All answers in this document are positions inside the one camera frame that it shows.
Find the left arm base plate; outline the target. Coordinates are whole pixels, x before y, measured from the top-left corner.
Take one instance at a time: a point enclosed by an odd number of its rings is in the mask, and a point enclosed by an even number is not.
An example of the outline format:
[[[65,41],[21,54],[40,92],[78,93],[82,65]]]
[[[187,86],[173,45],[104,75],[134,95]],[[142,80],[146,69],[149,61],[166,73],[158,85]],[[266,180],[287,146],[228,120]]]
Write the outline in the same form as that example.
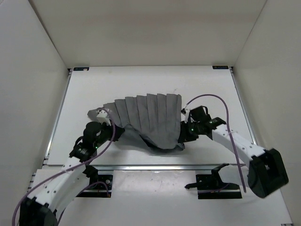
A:
[[[98,171],[98,176],[90,178],[88,188],[79,193],[82,198],[111,198],[113,171]]]

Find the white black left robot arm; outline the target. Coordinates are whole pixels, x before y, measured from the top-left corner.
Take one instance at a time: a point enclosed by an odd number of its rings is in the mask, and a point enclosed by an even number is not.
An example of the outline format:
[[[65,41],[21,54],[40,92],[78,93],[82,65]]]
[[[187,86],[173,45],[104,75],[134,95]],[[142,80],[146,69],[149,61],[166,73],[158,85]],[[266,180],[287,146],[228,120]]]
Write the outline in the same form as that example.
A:
[[[100,156],[97,149],[116,141],[113,122],[89,122],[73,146],[60,171],[34,186],[21,199],[21,226],[57,226],[68,204],[88,187],[98,183],[96,168],[90,163]]]

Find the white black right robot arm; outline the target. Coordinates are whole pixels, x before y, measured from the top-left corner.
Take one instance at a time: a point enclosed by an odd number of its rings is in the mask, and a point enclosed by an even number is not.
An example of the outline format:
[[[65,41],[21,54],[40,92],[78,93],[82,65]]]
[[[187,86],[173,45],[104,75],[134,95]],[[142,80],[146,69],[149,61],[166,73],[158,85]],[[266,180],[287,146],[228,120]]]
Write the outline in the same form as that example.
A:
[[[180,143],[195,141],[204,135],[230,150],[244,164],[233,166],[223,163],[213,168],[205,179],[187,184],[186,189],[201,188],[217,192],[229,184],[245,185],[256,196],[265,198],[288,184],[289,178],[279,151],[251,143],[231,130],[221,118],[211,118],[205,106],[192,110],[183,108],[181,112],[185,119],[181,122]]]

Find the grey pleated skirt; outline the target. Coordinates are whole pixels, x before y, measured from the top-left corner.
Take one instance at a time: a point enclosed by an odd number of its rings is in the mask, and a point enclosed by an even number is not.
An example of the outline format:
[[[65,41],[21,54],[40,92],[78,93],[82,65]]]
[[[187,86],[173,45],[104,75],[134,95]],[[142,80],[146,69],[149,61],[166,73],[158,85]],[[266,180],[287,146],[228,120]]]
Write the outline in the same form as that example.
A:
[[[185,148],[178,141],[181,107],[181,95],[147,94],[116,99],[89,110],[87,115],[92,121],[100,121],[100,112],[109,111],[116,125],[115,138],[122,145],[169,154]]]

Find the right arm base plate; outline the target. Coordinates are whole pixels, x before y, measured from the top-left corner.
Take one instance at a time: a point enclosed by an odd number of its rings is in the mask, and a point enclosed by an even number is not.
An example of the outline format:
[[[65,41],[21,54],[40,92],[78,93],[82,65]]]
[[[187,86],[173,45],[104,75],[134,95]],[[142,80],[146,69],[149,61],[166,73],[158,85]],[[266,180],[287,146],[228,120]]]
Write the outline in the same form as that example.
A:
[[[196,182],[187,184],[185,189],[196,188],[198,199],[242,199],[240,187],[234,183],[224,183],[219,177],[219,171],[224,167],[231,166],[223,163],[213,168],[210,174],[197,174]]]

